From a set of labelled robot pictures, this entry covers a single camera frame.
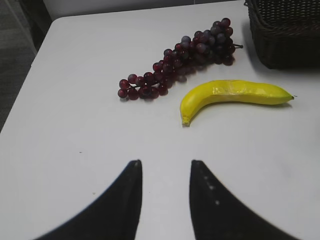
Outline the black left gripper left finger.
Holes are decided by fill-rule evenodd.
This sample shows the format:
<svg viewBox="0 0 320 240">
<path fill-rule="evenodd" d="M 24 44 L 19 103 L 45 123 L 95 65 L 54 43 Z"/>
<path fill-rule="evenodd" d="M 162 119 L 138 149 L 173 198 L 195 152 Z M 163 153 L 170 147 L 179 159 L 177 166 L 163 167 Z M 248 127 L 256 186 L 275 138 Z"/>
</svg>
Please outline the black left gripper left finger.
<svg viewBox="0 0 320 240">
<path fill-rule="evenodd" d="M 132 160 L 94 202 L 40 239 L 133 240 L 140 221 L 142 196 L 142 162 Z"/>
</svg>

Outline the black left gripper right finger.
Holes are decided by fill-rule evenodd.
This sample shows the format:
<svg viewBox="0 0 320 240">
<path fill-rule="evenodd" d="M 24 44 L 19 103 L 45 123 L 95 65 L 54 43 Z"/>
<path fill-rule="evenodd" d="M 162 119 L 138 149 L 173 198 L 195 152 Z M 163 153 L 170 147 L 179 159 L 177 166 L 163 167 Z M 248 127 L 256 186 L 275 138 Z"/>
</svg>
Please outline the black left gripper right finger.
<svg viewBox="0 0 320 240">
<path fill-rule="evenodd" d="M 193 160 L 189 208 L 197 240 L 290 240 L 238 200 L 201 160 Z"/>
</svg>

